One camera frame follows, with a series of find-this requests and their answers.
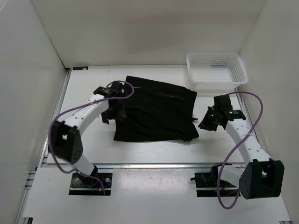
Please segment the black shorts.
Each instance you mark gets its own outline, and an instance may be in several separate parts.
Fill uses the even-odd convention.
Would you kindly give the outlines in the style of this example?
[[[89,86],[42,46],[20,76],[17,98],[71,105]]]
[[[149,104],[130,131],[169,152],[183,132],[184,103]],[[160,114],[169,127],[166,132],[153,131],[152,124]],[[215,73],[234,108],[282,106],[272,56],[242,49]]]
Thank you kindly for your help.
[[[127,76],[125,89],[134,94],[124,100],[126,117],[115,122],[115,141],[147,142],[199,137],[193,124],[197,93],[183,86]]]

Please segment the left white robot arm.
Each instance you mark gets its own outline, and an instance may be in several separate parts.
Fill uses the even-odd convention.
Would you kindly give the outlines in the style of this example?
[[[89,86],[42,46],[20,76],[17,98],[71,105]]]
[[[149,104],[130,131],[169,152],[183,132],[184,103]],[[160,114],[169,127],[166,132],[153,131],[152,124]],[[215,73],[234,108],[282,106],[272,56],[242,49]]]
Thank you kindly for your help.
[[[68,173],[58,160],[70,165],[69,172],[78,173],[86,186],[96,185],[98,169],[84,156],[81,137],[99,116],[106,124],[112,119],[124,118],[123,101],[133,96],[134,91],[126,81],[113,81],[94,90],[85,104],[68,109],[53,119],[48,131],[48,151],[61,172]]]

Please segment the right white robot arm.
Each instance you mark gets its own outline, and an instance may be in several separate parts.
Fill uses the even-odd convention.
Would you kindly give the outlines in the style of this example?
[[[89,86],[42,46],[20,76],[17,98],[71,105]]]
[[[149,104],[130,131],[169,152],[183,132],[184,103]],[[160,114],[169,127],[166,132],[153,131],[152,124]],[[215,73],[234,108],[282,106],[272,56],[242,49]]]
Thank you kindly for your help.
[[[281,194],[285,167],[280,160],[274,160],[251,134],[246,117],[241,110],[234,110],[228,94],[214,97],[214,105],[209,107],[199,128],[216,131],[221,126],[230,135],[239,150],[245,169],[228,164],[211,169],[210,182],[221,191],[225,182],[237,187],[243,198],[272,198]]]

